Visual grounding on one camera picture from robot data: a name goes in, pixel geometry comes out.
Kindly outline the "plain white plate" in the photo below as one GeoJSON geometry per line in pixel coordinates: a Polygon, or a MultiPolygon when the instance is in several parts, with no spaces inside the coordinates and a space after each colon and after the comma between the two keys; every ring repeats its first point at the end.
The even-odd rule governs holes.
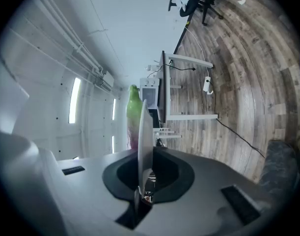
{"type": "Polygon", "coordinates": [[[153,118],[148,108],[147,100],[144,100],[140,116],[138,134],[138,189],[141,196],[144,196],[147,179],[152,172],[153,166],[153,118]]]}

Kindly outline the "white ceiling pipes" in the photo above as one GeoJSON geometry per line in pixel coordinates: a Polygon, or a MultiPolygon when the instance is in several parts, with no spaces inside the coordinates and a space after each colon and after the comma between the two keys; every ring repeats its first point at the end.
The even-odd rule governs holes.
{"type": "Polygon", "coordinates": [[[84,42],[76,34],[66,17],[54,0],[39,0],[39,8],[50,20],[53,26],[63,35],[67,42],[95,69],[96,74],[103,77],[103,67],[86,48],[84,42]]]}

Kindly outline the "green and pink toy vegetable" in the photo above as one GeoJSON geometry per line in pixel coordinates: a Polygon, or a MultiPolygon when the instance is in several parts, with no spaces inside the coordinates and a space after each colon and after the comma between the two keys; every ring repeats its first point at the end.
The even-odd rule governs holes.
{"type": "Polygon", "coordinates": [[[129,92],[129,100],[126,106],[127,148],[137,150],[142,101],[136,85],[131,85],[129,92]]]}

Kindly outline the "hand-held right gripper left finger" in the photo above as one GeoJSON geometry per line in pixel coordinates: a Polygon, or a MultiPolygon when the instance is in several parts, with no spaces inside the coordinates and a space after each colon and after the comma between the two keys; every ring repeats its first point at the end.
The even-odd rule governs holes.
{"type": "Polygon", "coordinates": [[[44,236],[139,236],[106,217],[59,168],[53,153],[0,132],[0,183],[11,206],[44,236]]]}

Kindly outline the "white power strip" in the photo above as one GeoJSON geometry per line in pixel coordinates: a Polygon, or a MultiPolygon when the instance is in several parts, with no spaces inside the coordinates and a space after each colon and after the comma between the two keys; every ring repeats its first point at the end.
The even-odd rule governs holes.
{"type": "Polygon", "coordinates": [[[207,76],[205,77],[204,85],[203,85],[203,91],[206,92],[208,95],[213,94],[213,91],[209,91],[211,84],[211,77],[207,76]]]}

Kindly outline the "white microwave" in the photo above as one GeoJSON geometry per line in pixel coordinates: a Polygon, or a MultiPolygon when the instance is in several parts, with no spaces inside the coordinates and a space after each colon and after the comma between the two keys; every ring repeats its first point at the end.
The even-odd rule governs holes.
{"type": "Polygon", "coordinates": [[[160,128],[160,119],[158,113],[160,80],[156,78],[140,79],[140,98],[146,100],[148,111],[153,118],[153,128],[160,128]]]}

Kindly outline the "white air conditioner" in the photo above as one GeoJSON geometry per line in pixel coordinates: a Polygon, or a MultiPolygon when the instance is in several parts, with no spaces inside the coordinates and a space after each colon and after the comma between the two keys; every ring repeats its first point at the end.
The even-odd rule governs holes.
{"type": "Polygon", "coordinates": [[[100,81],[100,87],[102,87],[106,91],[112,91],[114,85],[114,78],[112,75],[107,71],[101,81],[100,81]]]}

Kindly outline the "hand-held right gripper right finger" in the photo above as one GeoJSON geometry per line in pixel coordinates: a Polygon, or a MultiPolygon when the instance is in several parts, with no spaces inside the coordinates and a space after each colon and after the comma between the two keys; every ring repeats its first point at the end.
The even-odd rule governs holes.
{"type": "Polygon", "coordinates": [[[168,174],[184,163],[180,176],[186,192],[176,200],[154,204],[136,231],[147,236],[254,236],[270,221],[275,201],[262,187],[227,165],[164,147],[154,164],[168,174]]]}

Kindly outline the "person's dark clothing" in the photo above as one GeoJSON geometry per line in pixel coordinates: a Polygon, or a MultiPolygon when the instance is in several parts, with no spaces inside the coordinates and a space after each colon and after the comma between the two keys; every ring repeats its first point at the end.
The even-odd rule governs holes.
{"type": "Polygon", "coordinates": [[[270,140],[258,184],[274,199],[285,200],[293,193],[298,177],[294,149],[281,140],[270,140]]]}

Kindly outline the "dark brown table white legs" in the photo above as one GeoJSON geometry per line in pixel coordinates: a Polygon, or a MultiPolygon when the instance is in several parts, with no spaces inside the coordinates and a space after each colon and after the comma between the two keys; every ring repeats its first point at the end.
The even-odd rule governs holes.
{"type": "Polygon", "coordinates": [[[163,95],[160,97],[160,100],[163,101],[163,123],[167,121],[175,121],[175,120],[205,120],[205,119],[217,119],[217,114],[211,115],[174,115],[171,113],[170,107],[170,89],[172,88],[170,84],[170,68],[167,66],[167,62],[169,60],[172,61],[182,61],[187,63],[193,63],[200,65],[204,68],[213,68],[213,64],[207,61],[203,61],[200,59],[195,59],[187,56],[176,55],[176,54],[168,54],[165,51],[162,51],[160,58],[160,66],[161,71],[163,72],[162,78],[162,89],[161,92],[163,95]]]}

